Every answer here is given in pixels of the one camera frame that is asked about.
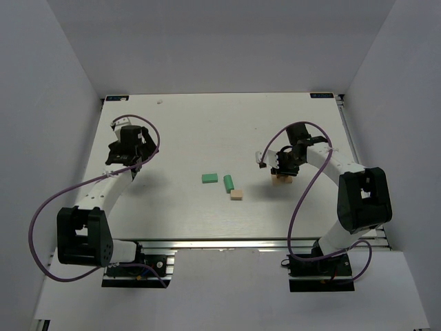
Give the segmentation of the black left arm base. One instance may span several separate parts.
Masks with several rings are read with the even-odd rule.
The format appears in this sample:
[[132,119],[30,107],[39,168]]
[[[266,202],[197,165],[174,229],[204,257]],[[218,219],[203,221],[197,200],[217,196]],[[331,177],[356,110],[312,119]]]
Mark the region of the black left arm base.
[[106,268],[102,288],[165,289],[172,279],[175,250],[137,242],[135,260]]

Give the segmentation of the green wooden cylinder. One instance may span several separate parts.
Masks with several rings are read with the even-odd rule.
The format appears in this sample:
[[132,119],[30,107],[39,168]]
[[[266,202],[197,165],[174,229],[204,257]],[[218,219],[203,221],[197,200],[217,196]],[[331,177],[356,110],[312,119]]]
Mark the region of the green wooden cylinder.
[[232,190],[235,189],[234,182],[233,182],[232,176],[230,174],[227,174],[223,177],[223,182],[224,182],[227,194],[229,194]]

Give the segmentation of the green rectangular block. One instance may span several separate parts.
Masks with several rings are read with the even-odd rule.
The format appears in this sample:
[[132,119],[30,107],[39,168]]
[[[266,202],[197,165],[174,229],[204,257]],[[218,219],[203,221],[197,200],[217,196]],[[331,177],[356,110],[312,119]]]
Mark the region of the green rectangular block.
[[202,183],[217,183],[218,174],[217,173],[202,174],[201,181]]

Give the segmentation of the blue table corner label left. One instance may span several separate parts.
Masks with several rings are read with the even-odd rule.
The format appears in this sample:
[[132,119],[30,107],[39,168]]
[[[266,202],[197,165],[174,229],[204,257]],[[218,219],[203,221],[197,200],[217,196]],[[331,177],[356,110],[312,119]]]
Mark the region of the blue table corner label left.
[[111,101],[128,101],[129,100],[128,95],[112,95],[112,96],[106,96],[105,101],[111,102]]

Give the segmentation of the small light wood block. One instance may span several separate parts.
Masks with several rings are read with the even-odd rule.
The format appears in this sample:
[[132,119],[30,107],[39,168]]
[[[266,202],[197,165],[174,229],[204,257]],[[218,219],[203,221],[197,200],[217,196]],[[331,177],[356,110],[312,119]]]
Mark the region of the small light wood block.
[[235,201],[240,201],[243,199],[243,191],[239,189],[234,189],[230,191],[230,199]]

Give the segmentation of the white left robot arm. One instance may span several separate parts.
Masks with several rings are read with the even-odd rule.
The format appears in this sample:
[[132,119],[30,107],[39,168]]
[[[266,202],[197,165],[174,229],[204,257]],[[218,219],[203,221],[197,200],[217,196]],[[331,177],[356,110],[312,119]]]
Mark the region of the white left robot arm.
[[57,215],[57,252],[63,264],[105,268],[113,263],[132,263],[137,243],[112,238],[108,217],[123,191],[156,149],[146,127],[124,125],[109,145],[104,178],[75,206]]

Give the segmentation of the blue table corner label right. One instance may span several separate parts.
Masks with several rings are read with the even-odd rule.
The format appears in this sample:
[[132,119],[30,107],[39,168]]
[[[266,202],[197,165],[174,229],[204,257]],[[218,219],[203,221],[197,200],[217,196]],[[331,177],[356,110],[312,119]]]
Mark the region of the blue table corner label right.
[[310,97],[312,99],[333,99],[334,94],[331,92],[310,92]]

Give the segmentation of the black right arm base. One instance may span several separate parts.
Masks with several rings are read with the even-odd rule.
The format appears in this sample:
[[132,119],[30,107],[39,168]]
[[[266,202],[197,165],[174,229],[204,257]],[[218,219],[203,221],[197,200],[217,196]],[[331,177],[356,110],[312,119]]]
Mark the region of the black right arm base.
[[280,265],[288,270],[291,293],[355,291],[347,254],[320,261],[299,261],[287,255]]

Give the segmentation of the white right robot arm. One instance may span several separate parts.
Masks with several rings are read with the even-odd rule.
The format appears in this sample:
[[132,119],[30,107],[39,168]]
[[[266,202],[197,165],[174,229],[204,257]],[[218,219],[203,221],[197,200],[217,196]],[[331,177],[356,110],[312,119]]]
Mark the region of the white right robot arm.
[[322,174],[338,187],[337,221],[317,240],[310,257],[294,254],[297,261],[312,262],[342,255],[363,242],[362,236],[392,219],[392,207],[387,176],[379,167],[367,168],[340,154],[324,131],[314,137],[308,121],[284,127],[289,145],[277,152],[265,148],[256,154],[260,168],[269,166],[277,177],[294,177],[302,165],[308,164],[317,172],[308,183],[294,208],[289,222],[287,242],[291,248],[297,214],[312,186]]

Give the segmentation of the blue table corner label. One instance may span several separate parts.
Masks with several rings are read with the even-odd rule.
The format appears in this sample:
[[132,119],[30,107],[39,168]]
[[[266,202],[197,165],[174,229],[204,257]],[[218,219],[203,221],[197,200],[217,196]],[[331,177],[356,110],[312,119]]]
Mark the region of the blue table corner label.
[[333,99],[334,94],[331,92],[310,92],[310,97],[312,99]]
[[111,101],[128,101],[129,100],[128,95],[112,95],[112,96],[106,96],[105,101],[111,102]]

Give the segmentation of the aluminium table edge rail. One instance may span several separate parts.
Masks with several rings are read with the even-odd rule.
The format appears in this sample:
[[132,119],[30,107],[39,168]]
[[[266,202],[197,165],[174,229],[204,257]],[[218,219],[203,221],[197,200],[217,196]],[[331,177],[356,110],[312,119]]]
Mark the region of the aluminium table edge rail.
[[[373,249],[390,250],[389,243],[384,238],[367,238]],[[294,249],[313,248],[315,239],[295,239],[291,242]],[[227,249],[227,248],[262,248],[262,249],[279,249],[287,247],[287,240],[271,239],[271,240],[182,240],[182,241],[159,241],[149,240],[140,241],[144,248],[149,249]]]

